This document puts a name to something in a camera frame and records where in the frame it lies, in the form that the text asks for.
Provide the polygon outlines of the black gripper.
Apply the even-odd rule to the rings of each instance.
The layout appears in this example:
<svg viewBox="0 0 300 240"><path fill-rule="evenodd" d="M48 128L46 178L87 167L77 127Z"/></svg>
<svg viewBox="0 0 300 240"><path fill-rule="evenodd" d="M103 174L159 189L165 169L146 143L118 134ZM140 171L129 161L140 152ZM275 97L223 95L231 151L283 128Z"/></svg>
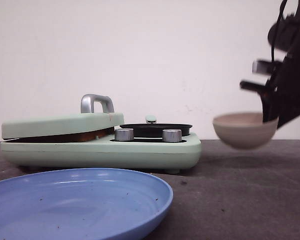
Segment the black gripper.
<svg viewBox="0 0 300 240"><path fill-rule="evenodd" d="M296 12L284 16L286 5L283 0L267 35L271 46L269 62L276 64L276 70L264 85L247 80L239 84L241 89L259 94L262 122L278 118L277 129L300 116L300 0Z"/></svg>

